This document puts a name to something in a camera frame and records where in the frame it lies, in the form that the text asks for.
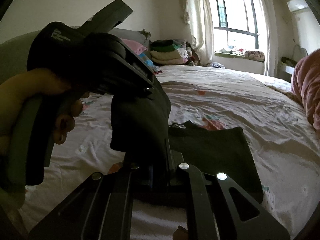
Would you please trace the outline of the person's left hand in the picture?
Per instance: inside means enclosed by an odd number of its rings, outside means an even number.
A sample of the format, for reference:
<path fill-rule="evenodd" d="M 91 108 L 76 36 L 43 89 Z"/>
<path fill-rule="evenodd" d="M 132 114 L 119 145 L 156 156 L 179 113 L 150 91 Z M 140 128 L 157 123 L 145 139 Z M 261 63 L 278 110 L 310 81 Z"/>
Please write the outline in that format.
<path fill-rule="evenodd" d="M 13 124 L 19 111 L 31 96 L 40 95 L 53 99 L 50 104 L 56 110 L 57 117 L 53 128 L 53 141 L 61 145 L 67 133 L 75 127 L 74 118 L 82 112 L 81 100 L 62 103 L 60 94 L 67 91 L 68 86 L 46 69 L 35 69 L 15 75 L 1 84 L 1 152 L 4 152 L 12 135 Z"/>

